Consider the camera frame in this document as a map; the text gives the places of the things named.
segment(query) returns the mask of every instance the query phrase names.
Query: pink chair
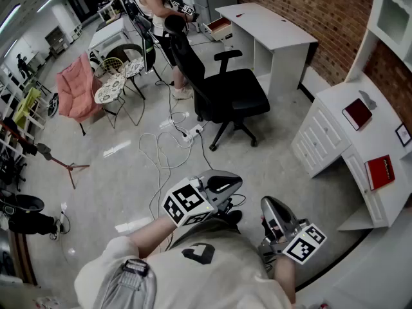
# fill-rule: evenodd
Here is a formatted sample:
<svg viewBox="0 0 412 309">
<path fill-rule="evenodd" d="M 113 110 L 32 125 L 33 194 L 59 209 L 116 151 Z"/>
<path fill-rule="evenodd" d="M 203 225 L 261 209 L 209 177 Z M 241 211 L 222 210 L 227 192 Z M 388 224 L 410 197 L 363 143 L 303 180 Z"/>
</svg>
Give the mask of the pink chair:
<svg viewBox="0 0 412 309">
<path fill-rule="evenodd" d="M 81 122 L 102 109 L 102 105 L 97 104 L 94 99 L 102 83 L 93 76 L 87 53 L 84 52 L 66 69 L 58 73 L 56 81 L 59 113 L 76 120 L 84 136 L 86 132 Z"/>
</svg>

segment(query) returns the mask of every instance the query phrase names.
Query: beige t-shirt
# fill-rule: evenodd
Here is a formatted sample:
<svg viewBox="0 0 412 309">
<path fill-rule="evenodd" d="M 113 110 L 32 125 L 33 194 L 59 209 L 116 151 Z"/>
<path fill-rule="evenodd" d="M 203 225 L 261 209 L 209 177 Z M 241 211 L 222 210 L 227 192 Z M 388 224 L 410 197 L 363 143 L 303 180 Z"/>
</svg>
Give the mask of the beige t-shirt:
<svg viewBox="0 0 412 309">
<path fill-rule="evenodd" d="M 137 257 L 138 249 L 128 237 L 112 239 L 75 280 L 83 309 L 92 308 L 106 274 Z M 149 256 L 147 262 L 156 275 L 156 309 L 292 308 L 280 285 L 268 279 L 254 247 L 227 230 L 214 232 L 213 237 L 190 237 L 167 252 Z"/>
</svg>

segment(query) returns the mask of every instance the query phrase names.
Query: red book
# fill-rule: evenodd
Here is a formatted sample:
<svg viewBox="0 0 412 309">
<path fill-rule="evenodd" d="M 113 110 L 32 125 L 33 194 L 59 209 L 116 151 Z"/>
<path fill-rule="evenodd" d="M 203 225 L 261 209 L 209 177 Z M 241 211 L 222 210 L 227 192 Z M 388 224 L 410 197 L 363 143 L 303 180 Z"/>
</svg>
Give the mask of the red book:
<svg viewBox="0 0 412 309">
<path fill-rule="evenodd" d="M 365 163 L 371 190 L 379 189 L 395 179 L 389 155 Z"/>
<path fill-rule="evenodd" d="M 344 108 L 342 113 L 355 130 L 361 128 L 372 117 L 372 112 L 360 98 L 357 98 Z"/>
</svg>

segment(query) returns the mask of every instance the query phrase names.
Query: brick wall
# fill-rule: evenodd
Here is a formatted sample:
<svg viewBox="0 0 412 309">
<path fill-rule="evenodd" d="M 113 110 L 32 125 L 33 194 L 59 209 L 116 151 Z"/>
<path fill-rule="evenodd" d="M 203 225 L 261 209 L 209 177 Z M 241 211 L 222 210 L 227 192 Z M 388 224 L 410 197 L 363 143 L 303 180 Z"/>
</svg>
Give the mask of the brick wall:
<svg viewBox="0 0 412 309">
<path fill-rule="evenodd" d="M 239 0 L 256 2 L 313 35 L 319 45 L 311 67 L 329 84 L 342 82 L 356 57 L 373 0 Z M 412 73 L 382 42 L 365 68 L 412 132 Z"/>
<path fill-rule="evenodd" d="M 361 45 L 373 0 L 240 0 L 256 2 L 318 41 L 310 65 L 329 84 L 342 82 Z"/>
<path fill-rule="evenodd" d="M 364 70 L 412 132 L 412 73 L 382 41 Z"/>
</svg>

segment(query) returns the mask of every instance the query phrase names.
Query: shoe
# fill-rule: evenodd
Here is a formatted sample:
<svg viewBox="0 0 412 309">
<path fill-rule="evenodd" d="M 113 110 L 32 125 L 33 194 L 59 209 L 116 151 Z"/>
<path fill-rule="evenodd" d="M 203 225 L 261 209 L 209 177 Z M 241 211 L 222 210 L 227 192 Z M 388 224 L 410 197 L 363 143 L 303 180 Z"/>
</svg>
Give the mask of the shoe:
<svg viewBox="0 0 412 309">
<path fill-rule="evenodd" d="M 172 94 L 175 100 L 187 100 L 188 98 L 193 97 L 193 89 L 191 86 L 185 86 L 183 89 L 174 89 Z"/>
<path fill-rule="evenodd" d="M 237 209 L 237 210 L 230 211 L 229 213 L 227 213 L 225 219 L 230 224 L 236 225 L 240 222 L 240 220 L 242 220 L 242 216 L 243 216 L 243 213 Z"/>
</svg>

